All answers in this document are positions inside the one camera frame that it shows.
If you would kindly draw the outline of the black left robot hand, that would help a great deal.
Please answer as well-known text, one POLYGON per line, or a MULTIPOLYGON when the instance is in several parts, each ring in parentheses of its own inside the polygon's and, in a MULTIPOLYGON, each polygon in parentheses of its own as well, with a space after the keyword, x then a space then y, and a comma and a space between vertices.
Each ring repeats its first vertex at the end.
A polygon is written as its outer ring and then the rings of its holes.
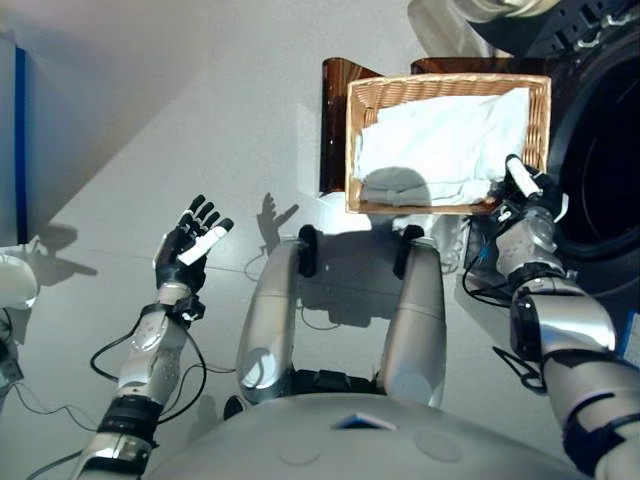
POLYGON ((210 251, 233 227, 234 222, 222 218, 213 202, 197 195, 161 240, 153 260, 157 288, 182 284, 197 293, 205 282, 210 251))

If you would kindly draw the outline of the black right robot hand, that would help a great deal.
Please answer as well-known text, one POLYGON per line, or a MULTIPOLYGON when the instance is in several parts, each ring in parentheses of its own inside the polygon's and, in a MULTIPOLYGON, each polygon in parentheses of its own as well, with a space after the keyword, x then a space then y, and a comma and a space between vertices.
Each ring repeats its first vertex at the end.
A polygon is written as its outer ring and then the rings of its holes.
POLYGON ((526 165, 516 154, 505 158, 505 176, 497 192, 498 207, 505 207, 516 216, 537 207, 558 223, 569 209, 569 195, 546 172, 526 165))

